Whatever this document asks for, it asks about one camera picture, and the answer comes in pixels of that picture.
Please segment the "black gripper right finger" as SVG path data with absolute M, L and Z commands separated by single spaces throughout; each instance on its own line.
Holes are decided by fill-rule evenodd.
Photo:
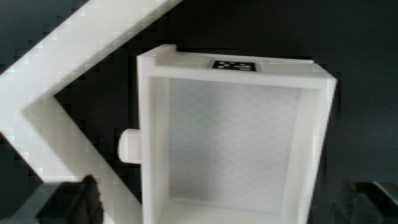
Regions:
M 332 204 L 332 224 L 398 224 L 398 184 L 345 182 Z

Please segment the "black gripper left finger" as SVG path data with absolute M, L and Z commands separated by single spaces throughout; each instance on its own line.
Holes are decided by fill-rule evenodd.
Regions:
M 80 182 L 43 184 L 0 224 L 105 224 L 94 176 L 87 175 Z

